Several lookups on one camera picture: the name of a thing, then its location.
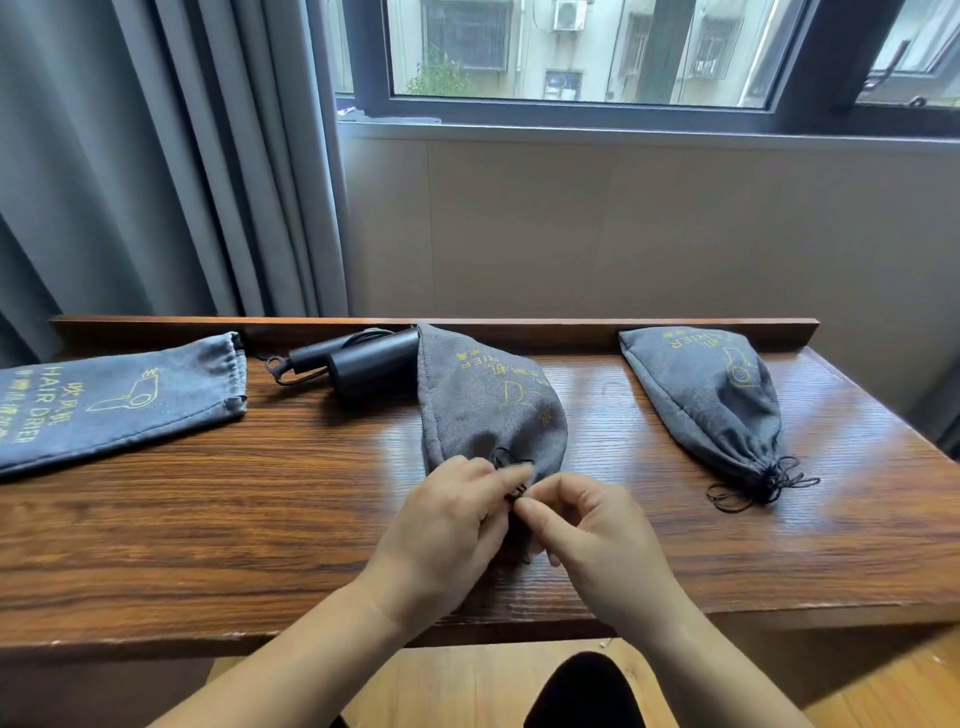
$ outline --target gray drawstring bag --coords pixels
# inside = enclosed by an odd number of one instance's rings
[[[781,449],[780,402],[746,337],[691,327],[620,332],[620,349],[667,430],[688,452],[730,479],[711,486],[720,510],[768,504],[783,488],[820,482]]]
[[[247,359],[225,333],[163,352],[0,370],[0,477],[247,411]]]
[[[419,328],[417,397],[427,472],[454,455],[488,458],[497,467],[530,462],[535,481],[558,471],[566,415],[540,365],[462,333]]]

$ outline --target air conditioner unit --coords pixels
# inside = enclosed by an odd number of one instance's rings
[[[553,9],[555,31],[582,31],[587,25],[587,0],[557,0]]]

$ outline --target hand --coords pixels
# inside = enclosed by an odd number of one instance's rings
[[[518,498],[514,510],[550,563],[566,567],[591,612],[628,641],[645,642],[689,604],[653,527],[625,488],[557,473]]]
[[[506,496],[532,475],[451,457],[411,491],[354,584],[412,640],[476,584],[507,533]]]

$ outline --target green foliage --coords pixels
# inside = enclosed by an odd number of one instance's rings
[[[474,96],[470,79],[459,65],[436,47],[430,49],[426,63],[417,64],[417,75],[407,82],[413,96]]]

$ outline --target wooden desk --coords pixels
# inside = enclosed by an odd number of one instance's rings
[[[232,329],[250,353],[282,352],[371,324],[384,322],[56,321],[68,355]],[[439,324],[538,352],[569,420],[564,467],[633,491],[721,625],[960,620],[960,469],[805,346],[816,322]],[[819,486],[739,515],[713,508],[714,479],[670,439],[615,343],[619,329],[664,324],[752,338],[787,449]],[[416,403],[347,412],[325,384],[282,390],[249,363],[238,423],[0,486],[0,659],[245,654],[363,568],[423,476]],[[490,573],[417,644],[606,634],[540,557]]]

